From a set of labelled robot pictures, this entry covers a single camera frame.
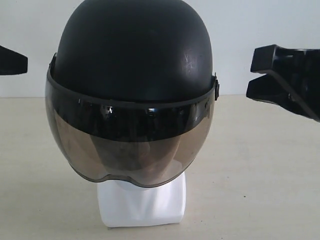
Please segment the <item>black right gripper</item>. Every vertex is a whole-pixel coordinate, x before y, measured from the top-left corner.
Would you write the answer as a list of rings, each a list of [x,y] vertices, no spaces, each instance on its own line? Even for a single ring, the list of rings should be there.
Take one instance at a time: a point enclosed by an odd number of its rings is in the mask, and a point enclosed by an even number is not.
[[[246,97],[277,105],[293,114],[320,120],[319,49],[284,48],[276,44],[254,50]]]

